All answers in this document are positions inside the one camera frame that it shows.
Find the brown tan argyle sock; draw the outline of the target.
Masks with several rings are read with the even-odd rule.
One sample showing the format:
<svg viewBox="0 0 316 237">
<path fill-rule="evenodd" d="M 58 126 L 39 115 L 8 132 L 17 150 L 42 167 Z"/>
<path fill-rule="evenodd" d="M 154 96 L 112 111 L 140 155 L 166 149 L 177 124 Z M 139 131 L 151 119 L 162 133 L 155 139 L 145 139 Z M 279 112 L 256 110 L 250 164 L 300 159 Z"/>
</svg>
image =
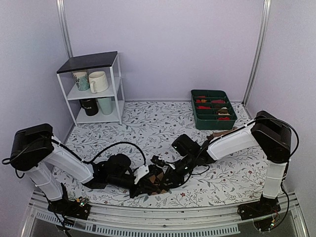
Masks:
<svg viewBox="0 0 316 237">
<path fill-rule="evenodd" d="M 149 173 L 142 177 L 137 184 L 139 194 L 152 196 L 167 193 L 170 188 L 162 183 L 163 169 L 152 164 L 148 166 L 148 169 Z"/>
</svg>

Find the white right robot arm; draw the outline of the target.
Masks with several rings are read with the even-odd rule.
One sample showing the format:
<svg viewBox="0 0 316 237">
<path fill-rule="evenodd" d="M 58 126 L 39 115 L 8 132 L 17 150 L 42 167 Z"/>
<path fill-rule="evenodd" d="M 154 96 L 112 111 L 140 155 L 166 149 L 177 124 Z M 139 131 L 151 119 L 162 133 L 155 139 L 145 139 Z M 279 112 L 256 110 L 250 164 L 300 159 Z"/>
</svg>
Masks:
<svg viewBox="0 0 316 237">
<path fill-rule="evenodd" d="M 292 129 L 286 122 L 260 111 L 256 118 L 243 127 L 205 141 L 202 145 L 188 135 L 180 135 L 172 147 L 181 159 L 165 172 L 162 186 L 166 189 L 180 187 L 185 176 L 197 166 L 213 164 L 231 154 L 249 148 L 260 148 L 268 160 L 262 199 L 255 205 L 259 215 L 266 215 L 274 208 L 286 166 L 291 157 Z"/>
</svg>

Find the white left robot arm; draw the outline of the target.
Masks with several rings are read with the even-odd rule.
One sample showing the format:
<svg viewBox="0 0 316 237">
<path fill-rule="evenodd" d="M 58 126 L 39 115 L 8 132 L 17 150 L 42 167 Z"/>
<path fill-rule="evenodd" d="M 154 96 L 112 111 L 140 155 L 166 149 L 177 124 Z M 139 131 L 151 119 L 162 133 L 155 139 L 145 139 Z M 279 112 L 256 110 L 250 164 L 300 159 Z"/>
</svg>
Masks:
<svg viewBox="0 0 316 237">
<path fill-rule="evenodd" d="M 65 197 L 65 188 L 53 177 L 47 164 L 60 168 L 90 189 L 104 189 L 110 184 L 135 191 L 141 179 L 149 174 L 146 164 L 131 170 L 131 161 L 123 154 L 99 163 L 82 160 L 53 135 L 48 123 L 17 131 L 8 163 L 24 172 L 62 214 L 70 214 L 73 203 Z"/>
</svg>

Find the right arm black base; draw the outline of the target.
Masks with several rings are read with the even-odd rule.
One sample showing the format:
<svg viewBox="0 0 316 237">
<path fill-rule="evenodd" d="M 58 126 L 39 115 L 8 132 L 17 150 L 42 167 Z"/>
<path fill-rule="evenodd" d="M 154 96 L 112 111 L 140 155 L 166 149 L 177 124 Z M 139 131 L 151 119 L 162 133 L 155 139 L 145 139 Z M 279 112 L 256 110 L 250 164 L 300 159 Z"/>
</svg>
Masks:
<svg viewBox="0 0 316 237">
<path fill-rule="evenodd" d="M 278 198 L 270 199 L 261 196 L 259 201 L 241 204 L 238 206 L 237 213 L 242 220 L 262 217 L 281 211 Z"/>
</svg>

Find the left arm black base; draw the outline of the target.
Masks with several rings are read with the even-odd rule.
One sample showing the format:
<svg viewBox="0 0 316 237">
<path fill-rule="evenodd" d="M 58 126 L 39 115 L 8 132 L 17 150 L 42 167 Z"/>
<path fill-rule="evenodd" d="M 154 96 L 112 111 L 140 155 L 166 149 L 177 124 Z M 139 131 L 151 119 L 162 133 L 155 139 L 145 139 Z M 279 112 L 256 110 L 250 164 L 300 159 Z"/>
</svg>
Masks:
<svg viewBox="0 0 316 237">
<path fill-rule="evenodd" d="M 48 202 L 48 211 L 61 214 L 63 217 L 73 217 L 77 219 L 87 220 L 90 214 L 91 205 L 88 198 L 79 197 L 75 200 L 69 200 L 68 193 L 64 184 L 62 187 L 62 198 L 57 201 Z"/>
</svg>

